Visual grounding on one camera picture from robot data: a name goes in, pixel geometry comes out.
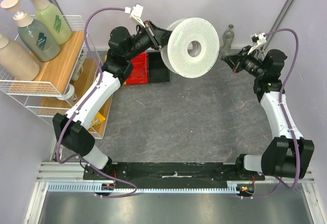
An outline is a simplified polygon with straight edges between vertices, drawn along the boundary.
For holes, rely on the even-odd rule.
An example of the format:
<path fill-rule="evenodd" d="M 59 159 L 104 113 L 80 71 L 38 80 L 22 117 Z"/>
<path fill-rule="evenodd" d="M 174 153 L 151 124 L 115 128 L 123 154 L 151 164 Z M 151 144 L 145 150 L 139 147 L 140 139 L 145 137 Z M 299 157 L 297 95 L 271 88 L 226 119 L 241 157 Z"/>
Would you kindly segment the white perforated cable spool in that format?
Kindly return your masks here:
<path fill-rule="evenodd" d="M 180 19 L 168 26 L 167 46 L 160 50 L 165 66 L 185 78 L 198 78 L 215 64 L 219 37 L 214 26 L 203 18 Z"/>

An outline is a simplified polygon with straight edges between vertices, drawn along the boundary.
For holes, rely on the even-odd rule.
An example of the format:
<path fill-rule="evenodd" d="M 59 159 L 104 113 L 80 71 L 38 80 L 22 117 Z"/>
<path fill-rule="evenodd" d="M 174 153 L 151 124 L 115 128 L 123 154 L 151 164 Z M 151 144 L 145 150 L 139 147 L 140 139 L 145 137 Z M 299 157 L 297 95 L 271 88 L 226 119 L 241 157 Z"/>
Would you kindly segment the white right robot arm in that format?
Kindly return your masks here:
<path fill-rule="evenodd" d="M 311 161 L 314 143 L 304 139 L 298 131 L 286 104 L 279 77 L 287 56 L 272 49 L 265 58 L 260 58 L 257 50 L 252 53 L 249 50 L 246 46 L 222 60 L 234 73 L 245 70 L 254 76 L 253 91 L 267 115 L 272 141 L 262 155 L 241 154 L 243 162 L 234 167 L 234 174 L 240 180 L 247 179 L 253 171 L 266 176 L 302 179 Z"/>

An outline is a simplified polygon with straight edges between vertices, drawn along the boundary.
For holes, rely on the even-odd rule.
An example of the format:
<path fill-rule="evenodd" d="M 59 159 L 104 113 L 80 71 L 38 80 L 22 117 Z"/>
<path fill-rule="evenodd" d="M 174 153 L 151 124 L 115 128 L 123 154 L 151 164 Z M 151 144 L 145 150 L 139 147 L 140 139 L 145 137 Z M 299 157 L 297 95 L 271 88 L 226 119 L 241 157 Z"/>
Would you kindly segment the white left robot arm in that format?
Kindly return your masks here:
<path fill-rule="evenodd" d="M 132 73 L 131 60 L 149 48 L 160 50 L 167 46 L 171 33 L 149 20 L 137 26 L 135 35 L 130 35 L 125 27 L 114 28 L 106 61 L 95 82 L 64 115 L 57 113 L 53 117 L 57 142 L 94 166 L 94 173 L 101 180 L 111 176 L 112 160 L 95 145 L 95 138 L 88 131 L 91 122 Z"/>

